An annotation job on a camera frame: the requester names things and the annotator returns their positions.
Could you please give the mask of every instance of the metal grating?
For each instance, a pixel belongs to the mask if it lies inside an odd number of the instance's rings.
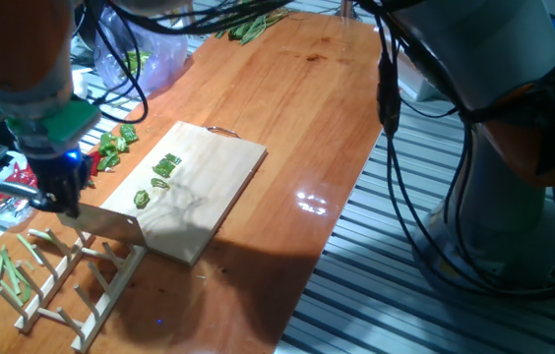
[[[430,114],[451,108],[414,105]],[[462,144],[458,117],[430,119],[402,108],[396,149],[420,216],[446,195]],[[386,158],[381,136],[276,353],[555,353],[555,301],[477,306],[426,282],[389,200]],[[403,203],[401,212],[410,218]]]

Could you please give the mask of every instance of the wooden cutting board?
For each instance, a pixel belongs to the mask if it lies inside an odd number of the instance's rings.
[[[162,178],[153,167],[167,153],[182,161]],[[101,207],[136,216],[152,251],[193,265],[266,154],[258,144],[178,122]],[[170,190],[153,187],[152,178]],[[141,190],[151,201],[137,209],[133,199]]]

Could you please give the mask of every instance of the wooden peg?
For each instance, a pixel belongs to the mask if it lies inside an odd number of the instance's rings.
[[[55,235],[54,232],[52,232],[52,230],[49,228],[45,229],[45,233],[50,236],[52,242],[54,242],[54,244],[59,248],[59,251],[61,251],[63,256],[67,257],[68,261],[72,260],[72,254],[70,253],[70,250],[68,250],[65,244],[61,240],[59,240],[57,235]]]
[[[1,286],[0,286],[0,295],[2,295],[4,300],[6,300],[11,305],[11,307],[15,309],[15,311],[17,311],[20,314],[20,316],[24,318],[24,321],[29,319],[29,314],[27,314],[26,311],[24,311],[24,309],[22,308],[22,306],[20,306],[20,304],[18,304],[15,301],[15,299]]]
[[[88,241],[85,238],[85,235],[83,234],[83,231],[79,230],[79,229],[74,229],[74,231],[77,232],[77,235],[79,235],[79,240],[81,240],[81,242],[85,245],[85,243]]]
[[[39,295],[39,301],[41,301],[41,299],[43,299],[43,292],[41,291],[41,289],[39,289],[39,287],[34,282],[34,280],[32,280],[31,276],[24,270],[24,267],[22,266],[22,262],[17,261],[15,263],[15,269],[17,269],[18,272],[22,275],[22,277],[29,283],[29,286],[31,287],[32,291],[34,291],[35,293],[37,293],[37,295]]]
[[[100,318],[100,312],[98,311],[96,306],[92,303],[92,301],[90,301],[88,294],[86,294],[85,291],[83,291],[83,289],[81,288],[81,286],[79,286],[79,284],[74,285],[74,290],[76,290],[77,294],[79,294],[79,296],[81,297],[81,300],[83,300],[83,302],[88,306],[88,308],[90,308],[90,311],[92,311],[93,316],[98,320]]]
[[[74,323],[72,318],[69,317],[68,314],[65,313],[65,311],[63,311],[63,309],[57,308],[57,313],[82,340],[85,340],[85,334],[83,333],[83,331],[77,326],[77,324]]]
[[[43,251],[41,251],[37,245],[32,245],[32,250],[37,254],[43,265],[47,267],[48,270],[50,270],[50,272],[52,273],[52,277],[54,277],[55,279],[58,278],[59,274],[57,273],[57,270],[54,268],[54,266],[50,264],[48,258],[43,255]]]
[[[102,277],[102,274],[100,274],[100,271],[98,271],[98,269],[92,262],[88,262],[88,267],[90,268],[90,270],[93,273],[93,276],[96,278],[96,280],[98,280],[98,282],[100,283],[104,291],[107,291],[107,289],[109,289],[109,284],[107,284],[106,280]]]
[[[44,308],[38,308],[37,311],[39,312],[40,315],[44,316],[45,318],[51,319],[51,320],[56,321],[60,324],[67,325],[65,320],[63,320],[63,318],[59,314],[55,313],[54,311],[50,311],[50,310],[44,309]],[[72,322],[74,322],[74,324],[78,328],[82,328],[85,325],[84,323],[82,323],[80,321],[76,321],[76,320],[72,320]]]
[[[108,243],[103,242],[102,243],[102,248],[104,249],[104,252],[107,253],[109,258],[113,262],[113,265],[116,266],[118,271],[122,271],[122,263],[121,263],[120,259],[118,259],[118,257],[113,253],[113,250],[111,250],[111,246],[109,246]]]

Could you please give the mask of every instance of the blue light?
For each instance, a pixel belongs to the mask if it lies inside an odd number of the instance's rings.
[[[77,151],[70,151],[67,155],[74,160],[79,159],[79,153]]]

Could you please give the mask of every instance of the wooden table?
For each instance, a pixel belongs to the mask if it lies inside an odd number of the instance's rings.
[[[269,155],[193,268],[145,257],[91,353],[273,353],[380,133],[379,53],[371,26],[311,14],[293,15],[245,46],[210,38],[195,52],[187,73],[150,99],[140,141],[115,172],[95,178],[83,202],[102,204],[177,120],[234,130]],[[53,214],[36,215],[19,232],[29,227],[76,240]],[[2,245],[13,260],[32,261],[14,233]],[[111,277],[112,264],[98,267]],[[41,283],[48,274],[38,266],[32,276]],[[91,297],[101,292],[81,262],[49,308],[83,321],[89,310],[75,283]],[[66,326],[41,319],[21,335],[17,318],[0,298],[0,353],[72,352],[75,334]]]

